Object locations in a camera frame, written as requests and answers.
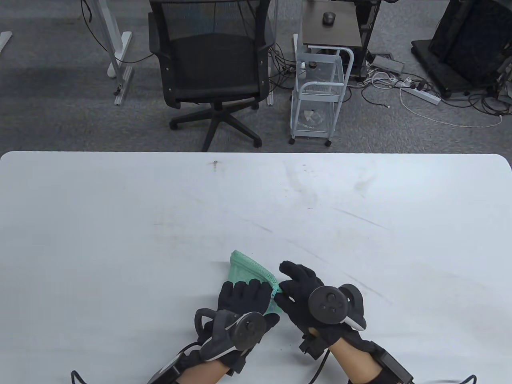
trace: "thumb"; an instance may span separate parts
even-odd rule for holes
[[[290,313],[293,307],[293,301],[288,298],[288,296],[283,295],[282,293],[276,293],[274,296],[274,301],[285,313]]]
[[[265,322],[267,323],[267,331],[270,331],[277,323],[279,323],[279,315],[277,313],[269,313],[264,316]]]

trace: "power strip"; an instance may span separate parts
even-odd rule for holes
[[[423,99],[425,101],[428,101],[429,103],[432,103],[433,105],[438,105],[441,102],[441,98],[437,97],[436,95],[432,95],[431,93],[425,92],[425,91],[419,91],[417,89],[409,88],[410,82],[404,82],[404,81],[397,81],[396,82],[397,87],[402,87],[402,90],[404,92],[410,93],[411,95],[417,96],[420,99]]]

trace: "white desk frame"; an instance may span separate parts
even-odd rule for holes
[[[118,59],[123,60],[132,38],[132,33],[124,32],[120,36],[119,27],[114,15],[108,8],[107,0],[91,0],[91,7],[99,19],[101,34],[106,45],[105,48],[110,57],[111,63],[107,70],[107,75],[115,77],[117,80],[114,104],[121,105],[130,86],[134,70],[132,66],[126,65],[124,72],[121,72]]]
[[[105,19],[106,27],[109,30],[110,39],[115,50],[115,56],[118,59],[117,65],[120,66],[120,60],[124,60],[124,56],[126,55],[126,51],[128,50],[128,45],[132,40],[133,34],[130,31],[125,31],[121,35],[119,32],[119,27],[117,26],[116,17],[109,9],[108,0],[99,0],[99,4],[101,7],[101,13]],[[112,79],[116,77],[116,71],[114,70],[112,63],[109,64],[107,75]]]

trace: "white cable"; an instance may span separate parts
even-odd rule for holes
[[[377,77],[378,74],[384,74],[386,75],[386,77]],[[375,74],[372,76],[372,85],[377,88],[377,89],[391,89],[393,87],[393,84],[389,84],[387,82],[385,82],[384,80],[389,80],[391,82],[393,82],[394,80],[396,80],[396,77],[393,76],[393,78],[389,75],[389,73],[387,72],[375,72]],[[380,81],[380,83],[384,84],[386,87],[378,87],[376,84],[375,84],[375,81]]]
[[[430,117],[423,116],[423,115],[420,115],[417,112],[414,112],[412,109],[410,109],[407,105],[405,105],[403,103],[402,87],[400,87],[400,102],[402,103],[402,105],[405,107],[406,110],[408,110],[411,113],[414,113],[416,116],[422,117],[424,119],[427,119],[427,120],[430,120],[430,121],[433,121],[433,122],[436,122],[436,123],[439,123],[439,124],[446,124],[446,125],[456,126],[456,127],[459,127],[459,128],[491,128],[493,126],[500,125],[501,122],[503,121],[503,117],[501,115],[499,116],[500,117],[500,122],[499,123],[496,123],[496,124],[493,124],[493,125],[486,125],[486,126],[457,125],[457,124],[452,124],[452,123],[447,123],[447,122],[444,122],[444,121],[439,121],[439,120],[431,119]]]

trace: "desk leg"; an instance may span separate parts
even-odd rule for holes
[[[99,25],[101,28],[101,34],[103,35],[103,41],[106,45],[106,51],[109,54],[110,62],[112,64],[112,67],[115,72],[115,77],[117,79],[117,90],[114,93],[116,96],[116,99],[114,101],[115,105],[121,105],[124,97],[126,96],[126,93],[128,91],[128,87],[130,85],[130,81],[132,79],[133,75],[133,68],[131,66],[126,66],[124,73],[121,73],[121,69],[119,67],[119,64],[117,62],[117,58],[115,56],[115,48],[114,48],[114,42],[111,39],[111,34],[109,32],[108,28],[108,22],[104,17],[104,14],[101,12],[101,6],[100,3],[104,0],[92,0],[91,6],[93,8],[94,13],[98,16],[99,19]]]
[[[128,45],[132,40],[132,33],[129,31],[123,32],[123,35],[119,32],[119,27],[117,26],[116,17],[112,14],[109,9],[109,5],[107,4],[107,0],[99,0],[99,4],[101,6],[101,13],[103,14],[103,18],[105,19],[106,27],[109,31],[110,40],[112,41],[112,45],[114,46],[115,56],[117,59],[117,65],[121,65],[120,60],[124,60],[124,56],[126,51],[128,50]],[[116,71],[112,63],[109,65],[109,69],[106,74],[110,78],[116,77]]]
[[[0,32],[0,53],[11,37],[12,32]]]
[[[272,76],[272,64],[270,63],[268,65],[268,78],[270,79],[270,76]],[[267,96],[267,105],[274,105],[274,91],[270,91]]]

